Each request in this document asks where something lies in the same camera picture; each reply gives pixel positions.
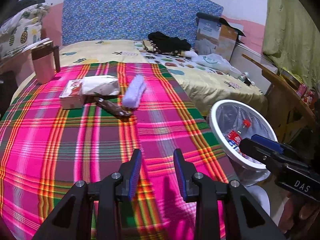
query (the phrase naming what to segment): pink pitcher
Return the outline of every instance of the pink pitcher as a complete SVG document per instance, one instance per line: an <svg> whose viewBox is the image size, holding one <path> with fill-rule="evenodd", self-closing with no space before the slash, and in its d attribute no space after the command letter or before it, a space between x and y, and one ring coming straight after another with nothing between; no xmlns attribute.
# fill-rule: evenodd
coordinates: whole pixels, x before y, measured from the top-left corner
<svg viewBox="0 0 320 240"><path fill-rule="evenodd" d="M60 72L59 46L53 46L53 42L32 49L33 67L40 84L46 84L54 78L53 59L56 71Z"/></svg>

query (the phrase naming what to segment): cardboard box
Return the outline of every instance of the cardboard box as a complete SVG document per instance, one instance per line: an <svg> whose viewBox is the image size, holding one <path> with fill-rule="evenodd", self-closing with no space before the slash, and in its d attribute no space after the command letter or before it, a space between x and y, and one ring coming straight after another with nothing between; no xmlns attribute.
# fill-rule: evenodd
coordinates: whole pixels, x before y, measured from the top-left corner
<svg viewBox="0 0 320 240"><path fill-rule="evenodd" d="M195 51L198 55L218 54L227 61L231 59L238 35L244 36L241 30L231 27L220 17L198 13L198 30Z"/></svg>
<svg viewBox="0 0 320 240"><path fill-rule="evenodd" d="M63 109L82 108L84 101L80 95L82 79L69 80L62 91L60 103Z"/></svg>

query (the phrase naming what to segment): brown wrapper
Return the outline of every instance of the brown wrapper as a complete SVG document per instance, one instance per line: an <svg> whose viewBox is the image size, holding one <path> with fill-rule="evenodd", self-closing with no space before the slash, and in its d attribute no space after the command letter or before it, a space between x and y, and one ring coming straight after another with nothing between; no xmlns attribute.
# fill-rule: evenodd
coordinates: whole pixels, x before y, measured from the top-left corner
<svg viewBox="0 0 320 240"><path fill-rule="evenodd" d="M120 106L108 101L104 100L103 98L94 97L95 102L97 105L100 106L102 109L107 111L110 114L113 114L118 117L129 117L131 113L128 111L123 110Z"/></svg>

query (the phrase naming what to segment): red bottle cap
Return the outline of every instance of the red bottle cap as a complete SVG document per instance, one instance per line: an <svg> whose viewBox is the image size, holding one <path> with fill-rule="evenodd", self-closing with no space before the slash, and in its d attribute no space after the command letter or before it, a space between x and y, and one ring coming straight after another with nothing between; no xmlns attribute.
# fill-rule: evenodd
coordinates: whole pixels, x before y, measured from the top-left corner
<svg viewBox="0 0 320 240"><path fill-rule="evenodd" d="M246 127L250 127L250 125L251 125L251 123L250 123L250 121L249 120L247 120L247 119L244 119L243 120L243 124L246 126Z"/></svg>

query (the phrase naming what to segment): metal screw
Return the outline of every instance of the metal screw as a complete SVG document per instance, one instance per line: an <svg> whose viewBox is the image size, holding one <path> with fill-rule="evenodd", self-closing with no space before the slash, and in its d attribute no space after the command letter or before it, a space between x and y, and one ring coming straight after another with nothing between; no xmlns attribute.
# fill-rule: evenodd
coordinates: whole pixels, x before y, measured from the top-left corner
<svg viewBox="0 0 320 240"><path fill-rule="evenodd" d="M119 172L114 172L111 175L111 178L113 179L119 179L121 177L121 174Z"/></svg>
<svg viewBox="0 0 320 240"><path fill-rule="evenodd" d="M201 172L196 172L195 173L195 178L196 179L202 179L203 178L203 174Z"/></svg>
<svg viewBox="0 0 320 240"><path fill-rule="evenodd" d="M237 180L232 180L232 181L230 182L230 185L231 185L232 187L239 187L239 186L240 186L240 182L237 181Z"/></svg>
<svg viewBox="0 0 320 240"><path fill-rule="evenodd" d="M76 186L77 187L82 187L84 185L84 181L83 180L78 180L77 182L76 182Z"/></svg>

